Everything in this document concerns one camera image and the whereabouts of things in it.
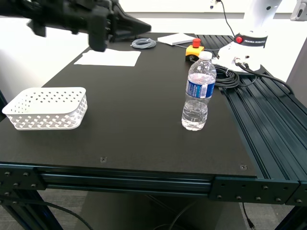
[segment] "notepad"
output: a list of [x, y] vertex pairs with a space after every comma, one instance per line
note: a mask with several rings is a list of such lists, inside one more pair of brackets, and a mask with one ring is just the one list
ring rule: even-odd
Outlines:
[[75, 65], [98, 65], [98, 66], [135, 66], [140, 51], [117, 51], [106, 49], [105, 52], [93, 50], [84, 53]]
[[165, 37], [159, 37], [158, 41], [169, 44], [171, 46], [192, 42], [195, 37], [188, 36], [186, 34], [173, 34]]

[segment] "black table top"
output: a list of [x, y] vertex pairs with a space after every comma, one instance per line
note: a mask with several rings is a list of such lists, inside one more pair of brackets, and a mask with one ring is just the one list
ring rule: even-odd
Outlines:
[[[134, 50], [130, 41], [109, 48]], [[88, 110], [81, 125], [73, 130], [18, 131], [5, 119], [0, 122], [1, 162], [255, 176], [218, 89], [209, 102], [203, 130], [187, 131], [181, 125], [190, 67], [185, 49], [157, 44], [142, 50], [135, 67], [74, 62], [44, 87], [86, 89]], [[101, 157], [107, 157], [105, 163]], [[242, 164], [248, 169], [241, 170]]]

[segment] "perforated basket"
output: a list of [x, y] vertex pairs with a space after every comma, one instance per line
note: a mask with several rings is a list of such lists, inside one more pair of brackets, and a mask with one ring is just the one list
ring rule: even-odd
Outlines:
[[30, 88], [2, 112], [18, 130], [73, 129], [87, 110], [85, 88]]

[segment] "table leg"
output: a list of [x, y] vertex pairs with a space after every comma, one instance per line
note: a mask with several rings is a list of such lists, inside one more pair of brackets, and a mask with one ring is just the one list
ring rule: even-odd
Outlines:
[[[36, 190], [14, 190], [12, 197], [43, 201]], [[42, 205], [6, 205], [2, 206], [25, 230], [63, 230], [48, 206]]]
[[307, 207], [295, 206], [275, 230], [306, 230]]

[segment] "water bottle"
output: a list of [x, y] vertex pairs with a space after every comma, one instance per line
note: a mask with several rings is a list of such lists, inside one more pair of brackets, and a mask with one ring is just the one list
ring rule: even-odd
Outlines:
[[212, 53], [202, 51], [189, 70], [186, 102], [182, 112], [182, 125], [187, 130], [201, 130], [207, 120], [208, 102], [211, 99], [216, 69], [211, 62]]

